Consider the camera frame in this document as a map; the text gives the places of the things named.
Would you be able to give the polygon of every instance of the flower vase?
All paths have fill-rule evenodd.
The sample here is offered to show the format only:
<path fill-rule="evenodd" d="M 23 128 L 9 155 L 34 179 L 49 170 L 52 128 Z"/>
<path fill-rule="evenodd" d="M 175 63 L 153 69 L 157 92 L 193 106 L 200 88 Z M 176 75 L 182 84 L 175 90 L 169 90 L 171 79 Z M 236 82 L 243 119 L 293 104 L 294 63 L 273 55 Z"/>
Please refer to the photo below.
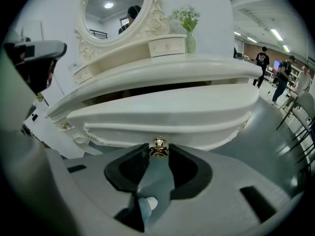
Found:
<path fill-rule="evenodd" d="M 188 53 L 196 52 L 196 38 L 192 31 L 187 31 L 186 46 Z"/>

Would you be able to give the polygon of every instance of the white vanity table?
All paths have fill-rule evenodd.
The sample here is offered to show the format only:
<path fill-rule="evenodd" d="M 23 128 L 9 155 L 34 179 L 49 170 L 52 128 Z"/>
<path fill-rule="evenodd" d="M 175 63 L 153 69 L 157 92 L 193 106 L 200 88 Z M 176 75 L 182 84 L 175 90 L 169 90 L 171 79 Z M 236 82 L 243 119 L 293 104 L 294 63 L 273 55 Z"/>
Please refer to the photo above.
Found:
<path fill-rule="evenodd" d="M 84 64 L 73 73 L 78 87 L 46 113 L 60 132 L 97 154 L 90 141 L 128 147 L 158 136 L 210 150 L 244 127 L 259 97 L 248 84 L 261 76 L 257 66 L 187 54 L 186 36 L 170 34 L 161 0 L 144 0 L 127 30 L 97 39 L 86 28 L 87 3 L 80 3 L 75 30 Z"/>

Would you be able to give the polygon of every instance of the window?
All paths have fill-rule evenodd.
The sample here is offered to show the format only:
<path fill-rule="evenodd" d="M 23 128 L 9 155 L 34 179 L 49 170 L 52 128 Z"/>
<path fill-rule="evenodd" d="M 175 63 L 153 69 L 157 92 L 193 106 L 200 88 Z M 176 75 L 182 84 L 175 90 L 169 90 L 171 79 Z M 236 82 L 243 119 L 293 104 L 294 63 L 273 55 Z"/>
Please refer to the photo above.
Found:
<path fill-rule="evenodd" d="M 129 23 L 129 20 L 128 20 L 127 17 L 120 19 L 120 24 L 121 24 L 122 26 L 124 26 L 125 24 L 128 24 L 128 23 Z"/>

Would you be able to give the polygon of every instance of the white cloth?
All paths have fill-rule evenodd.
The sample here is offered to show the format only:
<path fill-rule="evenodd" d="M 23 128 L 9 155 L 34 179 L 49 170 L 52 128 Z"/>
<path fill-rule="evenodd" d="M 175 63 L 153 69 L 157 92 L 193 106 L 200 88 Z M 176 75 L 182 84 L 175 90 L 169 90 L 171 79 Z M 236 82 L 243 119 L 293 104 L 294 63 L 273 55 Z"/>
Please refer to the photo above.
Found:
<path fill-rule="evenodd" d="M 307 87 L 311 87 L 311 76 L 302 71 L 299 74 L 297 85 L 293 91 L 300 95 Z"/>

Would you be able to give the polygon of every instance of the railing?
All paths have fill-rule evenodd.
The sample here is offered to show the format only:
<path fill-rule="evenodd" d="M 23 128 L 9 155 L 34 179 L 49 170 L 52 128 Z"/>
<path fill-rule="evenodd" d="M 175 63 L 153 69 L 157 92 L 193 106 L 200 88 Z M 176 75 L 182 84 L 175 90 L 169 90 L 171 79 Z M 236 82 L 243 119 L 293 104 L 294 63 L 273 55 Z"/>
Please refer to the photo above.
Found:
<path fill-rule="evenodd" d="M 90 29 L 90 32 L 97 38 L 107 39 L 107 33 L 104 33 L 102 31 L 98 31 L 98 30 L 93 30 L 93 29 Z"/>

